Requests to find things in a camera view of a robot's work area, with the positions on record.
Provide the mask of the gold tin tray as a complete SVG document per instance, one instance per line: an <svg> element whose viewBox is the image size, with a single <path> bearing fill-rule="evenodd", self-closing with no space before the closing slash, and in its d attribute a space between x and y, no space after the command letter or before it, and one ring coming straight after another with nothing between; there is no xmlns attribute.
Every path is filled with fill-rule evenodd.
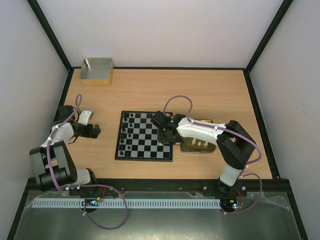
<svg viewBox="0 0 320 240"><path fill-rule="evenodd" d="M184 117L178 123L177 128L181 136L180 151L182 153L212 154L216 146L213 144L215 143L215 139L210 128L196 125L196 123L212 125L213 121L210 119L194 119L193 123L190 123Z"/></svg>

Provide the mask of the black white chess board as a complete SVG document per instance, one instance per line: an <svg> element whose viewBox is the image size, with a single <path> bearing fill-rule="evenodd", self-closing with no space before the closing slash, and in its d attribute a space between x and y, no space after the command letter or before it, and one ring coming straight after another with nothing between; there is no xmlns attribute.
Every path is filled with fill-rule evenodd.
<svg viewBox="0 0 320 240"><path fill-rule="evenodd" d="M172 162L173 146L158 142L158 128L151 123L154 111L123 110L115 149L115 160Z"/></svg>

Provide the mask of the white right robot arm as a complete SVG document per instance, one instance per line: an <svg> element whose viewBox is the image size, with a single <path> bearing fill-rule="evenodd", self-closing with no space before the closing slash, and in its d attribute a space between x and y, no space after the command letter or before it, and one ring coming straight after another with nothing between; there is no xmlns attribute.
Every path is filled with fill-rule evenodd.
<svg viewBox="0 0 320 240"><path fill-rule="evenodd" d="M261 149L235 120L227 124L208 123L183 114L170 117L157 111L151 117L151 123L158 128L157 139L162 145L173 145L180 143L182 138L192 138L217 146L225 161L218 183L218 191L224 196L235 191L235 183L245 168L262 158Z"/></svg>

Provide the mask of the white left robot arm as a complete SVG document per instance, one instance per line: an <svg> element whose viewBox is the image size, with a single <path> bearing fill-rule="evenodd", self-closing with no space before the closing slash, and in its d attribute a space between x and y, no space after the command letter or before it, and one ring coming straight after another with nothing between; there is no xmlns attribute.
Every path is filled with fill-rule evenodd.
<svg viewBox="0 0 320 240"><path fill-rule="evenodd" d="M97 139L101 133L98 124L90 124L94 113L91 110L79 110L71 105L58 107L55 121L45 142L29 152L29 158L35 175L35 181L42 192L56 189L77 189L81 185L97 183L94 172L89 168L76 167L68 144L79 137Z"/></svg>

